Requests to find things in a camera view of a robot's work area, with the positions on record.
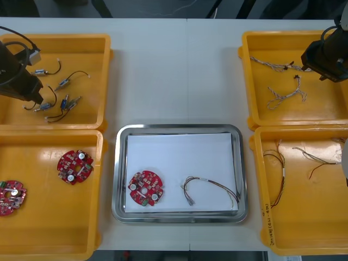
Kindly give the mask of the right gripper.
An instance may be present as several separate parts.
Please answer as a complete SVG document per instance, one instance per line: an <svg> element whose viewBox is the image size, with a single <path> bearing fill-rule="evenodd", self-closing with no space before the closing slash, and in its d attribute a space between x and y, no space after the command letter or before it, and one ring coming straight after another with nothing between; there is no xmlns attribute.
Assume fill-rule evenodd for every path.
<svg viewBox="0 0 348 261"><path fill-rule="evenodd" d="M326 45L321 41L312 42L301 55L302 71L317 72L320 81L347 80L347 44Z"/></svg>

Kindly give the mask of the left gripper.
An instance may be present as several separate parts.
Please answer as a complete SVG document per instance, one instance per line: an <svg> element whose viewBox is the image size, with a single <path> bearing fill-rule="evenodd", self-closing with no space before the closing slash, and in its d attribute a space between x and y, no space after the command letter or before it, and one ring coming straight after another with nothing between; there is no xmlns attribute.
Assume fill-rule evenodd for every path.
<svg viewBox="0 0 348 261"><path fill-rule="evenodd" d="M41 104L44 100L40 95L42 88L39 78L24 70L16 80L1 86L1 95Z"/></svg>

